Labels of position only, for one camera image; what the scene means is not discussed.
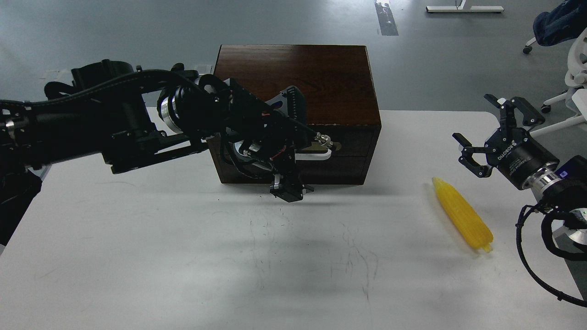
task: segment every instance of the toy corn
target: toy corn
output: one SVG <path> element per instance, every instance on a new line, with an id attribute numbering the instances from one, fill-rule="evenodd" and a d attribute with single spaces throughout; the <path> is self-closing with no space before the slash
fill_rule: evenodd
<path id="1" fill-rule="evenodd" d="M 453 186 L 441 178 L 433 177 L 432 183 L 444 211 L 467 243 L 475 250 L 482 248 L 490 252 L 493 234 L 475 210 Z"/>

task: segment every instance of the dark wooden box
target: dark wooden box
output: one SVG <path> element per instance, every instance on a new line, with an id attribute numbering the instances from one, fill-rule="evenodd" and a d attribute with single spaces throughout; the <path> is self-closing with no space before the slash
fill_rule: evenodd
<path id="1" fill-rule="evenodd" d="M 308 125 L 342 149 L 325 161 L 297 161 L 308 184 L 363 184 L 381 131 L 365 46 L 222 45 L 214 74 L 234 78 L 261 100 L 294 85 L 306 97 Z M 222 183 L 268 183 L 240 174 L 220 159 L 220 141 L 208 141 Z M 262 173 L 254 166 L 251 171 Z"/>

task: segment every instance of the chair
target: chair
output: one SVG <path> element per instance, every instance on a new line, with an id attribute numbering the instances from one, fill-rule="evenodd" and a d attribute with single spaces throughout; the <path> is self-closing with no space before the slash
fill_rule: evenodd
<path id="1" fill-rule="evenodd" d="M 564 120 L 563 122 L 547 126 L 533 131 L 532 136 L 539 136 L 545 133 L 553 132 L 555 130 L 563 129 L 569 126 L 585 123 L 587 116 L 587 28 L 581 32 L 579 37 L 574 41 L 569 55 L 567 56 L 566 64 L 568 71 L 565 75 L 565 84 L 569 89 L 558 96 L 544 101 L 541 111 L 550 112 L 551 104 L 567 99 L 570 96 L 572 105 L 568 105 L 569 109 L 573 110 L 576 115 Z"/>

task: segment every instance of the black cable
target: black cable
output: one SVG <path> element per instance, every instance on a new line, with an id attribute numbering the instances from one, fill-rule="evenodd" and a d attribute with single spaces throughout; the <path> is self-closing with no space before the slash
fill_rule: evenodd
<path id="1" fill-rule="evenodd" d="M 287 117 L 288 120 L 290 122 L 292 122 L 295 126 L 299 126 L 300 128 L 304 129 L 306 132 L 308 132 L 309 134 L 312 135 L 312 138 L 314 138 L 316 135 L 318 135 L 318 132 L 316 132 L 315 130 L 311 129 L 308 125 L 302 124 L 299 121 L 291 118 L 291 117 Z"/>
<path id="2" fill-rule="evenodd" d="M 570 303 L 575 304 L 577 306 L 587 307 L 587 301 L 575 298 L 573 296 L 570 296 L 562 291 L 559 291 L 559 290 L 551 287 L 546 282 L 544 282 L 542 279 L 540 279 L 540 277 L 538 277 L 536 275 L 536 273 L 534 273 L 532 271 L 532 269 L 530 269 L 530 266 L 528 265 L 528 261 L 526 260 L 526 257 L 524 255 L 524 250 L 522 249 L 522 227 L 524 226 L 524 223 L 526 222 L 526 219 L 530 216 L 530 214 L 532 212 L 534 212 L 534 210 L 540 210 L 542 208 L 542 206 L 543 205 L 541 203 L 538 203 L 534 206 L 526 205 L 522 208 L 522 210 L 519 213 L 518 222 L 515 225 L 516 226 L 516 240 L 515 240 L 515 242 L 516 242 L 516 247 L 518 248 L 519 258 L 522 261 L 522 264 L 524 265 L 524 267 L 526 268 L 528 273 L 530 274 L 530 276 L 544 290 L 555 295 L 558 300 L 564 300 L 566 302 L 570 302 Z"/>
<path id="3" fill-rule="evenodd" d="M 122 75 L 122 76 L 116 77 L 114 79 L 110 79 L 106 82 L 100 83 L 94 87 L 90 87 L 88 89 L 82 90 L 81 92 L 78 92 L 78 93 L 75 93 L 75 94 L 72 94 L 69 96 L 65 96 L 65 97 L 60 97 L 58 99 L 52 99 L 52 100 L 41 101 L 41 102 L 26 102 L 26 103 L 19 102 L 19 101 L 13 101 L 13 100 L 0 100 L 0 106 L 4 106 L 4 107 L 10 107 L 10 106 L 19 106 L 19 107 L 56 106 L 56 105 L 61 105 L 64 103 L 72 102 L 75 100 L 85 99 L 91 95 L 95 95 L 100 92 L 104 92 L 105 90 L 108 90 L 108 89 L 111 89 L 114 87 L 124 86 L 124 85 L 127 85 L 129 83 L 134 83 L 134 82 L 144 82 L 145 80 L 150 80 L 150 79 L 156 80 L 157 83 L 161 83 L 163 81 L 165 81 L 167 83 L 178 83 L 181 86 L 192 88 L 196 92 L 200 92 L 202 95 L 204 94 L 204 92 L 200 89 L 200 87 L 198 85 L 196 85 L 193 81 L 187 79 L 186 77 L 179 75 L 178 73 L 166 71 L 166 70 L 153 69 L 153 70 L 143 70 L 141 72 L 128 73 L 126 75 Z"/>
<path id="4" fill-rule="evenodd" d="M 220 133 L 220 145 L 221 145 L 220 156 L 223 158 L 223 160 L 225 162 L 228 163 L 228 160 L 224 158 L 224 148 L 226 148 L 226 151 L 228 152 L 228 156 L 230 157 L 230 160 L 232 161 L 232 165 L 234 165 L 242 175 L 244 175 L 248 178 L 251 178 L 251 179 L 264 179 L 266 177 L 266 176 L 258 176 L 256 174 L 253 174 L 243 167 L 243 164 L 238 161 L 237 155 L 234 153 L 233 149 L 230 148 L 230 146 L 228 145 L 228 141 L 226 139 L 226 133 L 222 133 L 222 132 Z"/>

